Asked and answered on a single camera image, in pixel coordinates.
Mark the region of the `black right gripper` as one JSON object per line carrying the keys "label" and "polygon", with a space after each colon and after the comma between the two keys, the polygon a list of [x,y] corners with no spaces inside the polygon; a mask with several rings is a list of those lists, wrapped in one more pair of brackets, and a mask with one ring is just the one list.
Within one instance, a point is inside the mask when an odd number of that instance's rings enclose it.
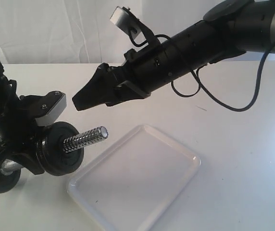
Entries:
{"label": "black right gripper", "polygon": [[76,110],[84,111],[102,104],[111,107],[151,96],[133,71],[131,60],[136,54],[135,49],[127,51],[125,61],[118,67],[100,64],[88,83],[72,97]]}

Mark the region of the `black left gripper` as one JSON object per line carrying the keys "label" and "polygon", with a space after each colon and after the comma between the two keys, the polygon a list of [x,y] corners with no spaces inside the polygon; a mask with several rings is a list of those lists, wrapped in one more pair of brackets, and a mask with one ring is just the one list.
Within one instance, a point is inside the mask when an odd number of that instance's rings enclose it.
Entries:
{"label": "black left gripper", "polygon": [[13,154],[12,160],[34,175],[45,172],[34,148],[21,150],[39,130],[36,118],[45,113],[45,95],[0,95],[0,159]]}

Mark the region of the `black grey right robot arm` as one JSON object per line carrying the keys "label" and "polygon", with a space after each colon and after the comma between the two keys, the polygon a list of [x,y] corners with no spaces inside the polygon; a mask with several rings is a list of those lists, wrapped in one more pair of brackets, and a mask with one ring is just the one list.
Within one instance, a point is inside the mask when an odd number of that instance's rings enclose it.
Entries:
{"label": "black grey right robot arm", "polygon": [[143,34],[139,51],[125,53],[121,66],[99,65],[90,81],[72,98],[78,111],[101,104],[114,106],[145,99],[179,77],[206,64],[247,52],[275,53],[275,0],[225,0],[202,20],[173,37],[155,35],[126,7],[117,7],[110,20],[131,41]]}

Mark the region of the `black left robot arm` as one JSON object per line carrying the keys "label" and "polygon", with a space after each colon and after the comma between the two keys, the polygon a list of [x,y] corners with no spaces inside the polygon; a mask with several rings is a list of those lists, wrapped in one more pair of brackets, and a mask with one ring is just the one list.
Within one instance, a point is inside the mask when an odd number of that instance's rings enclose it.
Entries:
{"label": "black left robot arm", "polygon": [[34,175],[40,175],[44,169],[36,156],[38,126],[21,108],[16,88],[17,82],[4,75],[0,62],[0,159],[12,159]]}

